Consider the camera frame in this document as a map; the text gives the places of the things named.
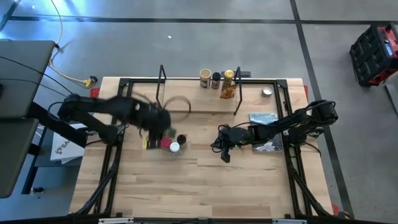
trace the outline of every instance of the small round object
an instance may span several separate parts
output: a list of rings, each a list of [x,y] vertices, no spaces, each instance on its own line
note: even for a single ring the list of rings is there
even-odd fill
[[[234,71],[227,70],[227,71],[224,72],[224,78],[232,79],[233,77],[234,77]]]
[[[183,134],[180,134],[177,137],[177,142],[179,145],[185,144],[187,142],[187,137],[185,137],[185,135],[183,135]]]
[[[172,152],[178,152],[180,150],[180,144],[177,142],[172,142],[170,144],[170,151]]]
[[[262,96],[271,96],[272,95],[272,89],[269,87],[265,87],[261,91]]]

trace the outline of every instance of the table leg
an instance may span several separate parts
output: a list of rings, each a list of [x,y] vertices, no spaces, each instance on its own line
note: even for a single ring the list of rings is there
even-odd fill
[[[86,147],[86,133],[76,130],[66,122],[57,121],[51,118],[49,116],[49,112],[37,103],[33,102],[31,104],[27,116],[30,118],[37,118],[40,124],[43,124],[45,127],[48,127],[52,131],[58,133],[67,140],[74,142],[78,146],[83,148]]]

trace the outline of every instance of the gray floor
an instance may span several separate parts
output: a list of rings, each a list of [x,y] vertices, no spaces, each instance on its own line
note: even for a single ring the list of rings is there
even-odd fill
[[[117,18],[293,19],[289,0],[64,0],[62,15]],[[398,20],[395,0],[296,0],[303,20]],[[5,13],[11,0],[0,2]],[[56,15],[48,0],[22,0],[13,16]],[[331,127],[349,197],[357,219],[398,220],[398,173],[395,160],[398,117],[383,88],[356,84],[348,50],[367,25],[303,25],[320,93],[337,102],[339,120]],[[9,21],[0,38],[57,40],[59,22]],[[253,77],[310,79],[295,24],[209,24],[64,22],[64,48],[55,65],[78,78],[157,75],[196,77],[206,67],[225,70],[240,65]],[[47,73],[81,95],[89,91]],[[396,78],[388,81],[397,83]],[[44,78],[44,85],[58,88]],[[310,100],[314,97],[310,91]],[[48,106],[62,100],[39,88],[35,101]],[[319,140],[332,202],[340,205],[325,140]],[[30,158],[8,199],[0,200],[0,220],[64,215],[73,193],[77,168],[43,168],[35,185],[48,191],[19,195]]]

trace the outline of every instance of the spice jar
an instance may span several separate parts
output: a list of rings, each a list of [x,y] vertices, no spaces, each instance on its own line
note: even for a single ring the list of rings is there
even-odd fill
[[[221,74],[218,72],[213,73],[211,78],[211,87],[217,90],[220,87]]]

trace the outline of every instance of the metal bracket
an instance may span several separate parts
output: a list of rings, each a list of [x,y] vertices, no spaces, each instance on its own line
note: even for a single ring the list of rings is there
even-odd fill
[[[119,81],[119,87],[124,87],[125,85],[127,85],[127,83],[129,83],[130,78],[120,78]]]
[[[273,219],[272,224],[307,224],[306,220]]]
[[[276,80],[276,83],[280,85],[282,88],[287,90],[287,81],[286,80]]]
[[[134,223],[134,218],[100,218],[98,224]]]

